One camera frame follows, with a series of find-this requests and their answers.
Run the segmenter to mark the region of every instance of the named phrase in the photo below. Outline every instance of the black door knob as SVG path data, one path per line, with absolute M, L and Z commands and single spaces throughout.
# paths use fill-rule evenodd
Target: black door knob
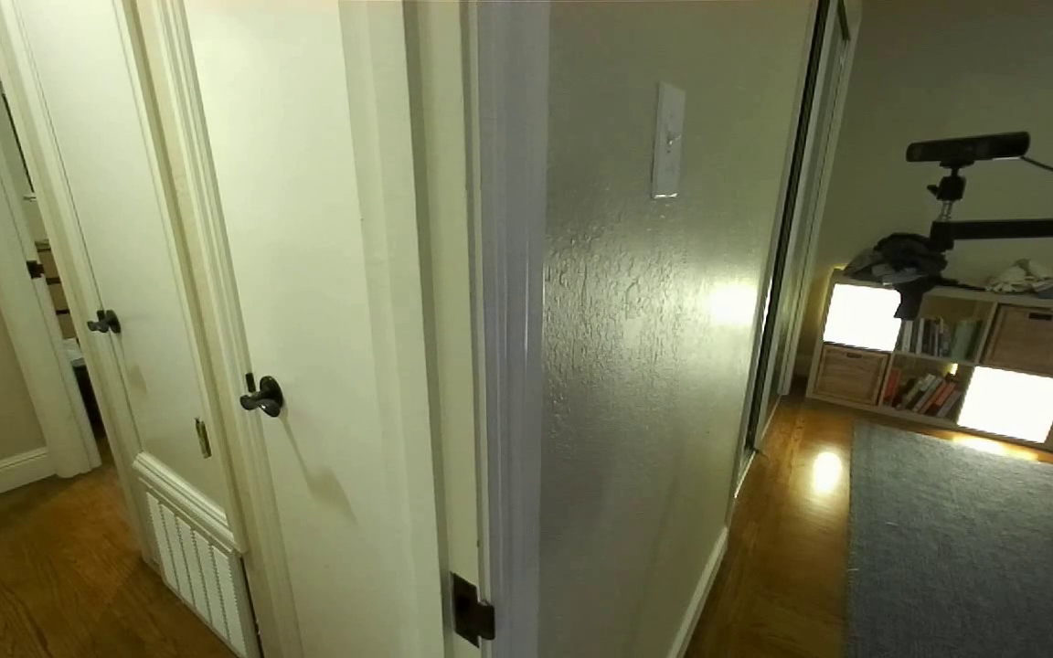
M 276 378 L 262 378 L 259 383 L 257 378 L 246 378 L 246 387 L 248 390 L 239 400 L 242 411 L 262 411 L 267 415 L 282 413 L 285 400 Z
M 121 314 L 116 309 L 94 309 L 94 322 L 88 322 L 88 328 L 121 335 Z

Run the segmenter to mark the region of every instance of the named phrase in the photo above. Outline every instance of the hardwood floor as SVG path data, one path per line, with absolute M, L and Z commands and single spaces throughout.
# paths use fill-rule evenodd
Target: hardwood floor
M 114 467 L 0 496 L 3 658 L 231 654 L 138 563 L 126 524 Z
M 755 461 L 724 567 L 686 658 L 833 658 L 844 654 L 847 451 L 861 413 L 788 400 Z M 967 431 L 926 434 L 987 453 L 1051 461 L 1053 453 Z

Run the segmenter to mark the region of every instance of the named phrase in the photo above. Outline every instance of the cabinet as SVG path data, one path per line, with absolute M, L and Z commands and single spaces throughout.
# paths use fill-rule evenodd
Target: cabinet
M 807 400 L 1053 451 L 1053 300 L 833 278 Z

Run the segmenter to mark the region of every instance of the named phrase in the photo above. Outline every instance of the light box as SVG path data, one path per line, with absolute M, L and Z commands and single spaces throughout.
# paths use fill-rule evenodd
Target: light box
M 1053 424 L 1053 378 L 975 367 L 958 424 L 1024 441 L 1046 441 Z
M 833 285 L 824 340 L 868 350 L 891 350 L 900 335 L 900 291 L 876 285 Z

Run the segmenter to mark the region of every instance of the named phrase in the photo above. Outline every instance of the gray carpet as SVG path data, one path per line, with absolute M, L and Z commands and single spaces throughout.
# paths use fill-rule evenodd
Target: gray carpet
M 847 654 L 1053 658 L 1053 467 L 864 424 Z

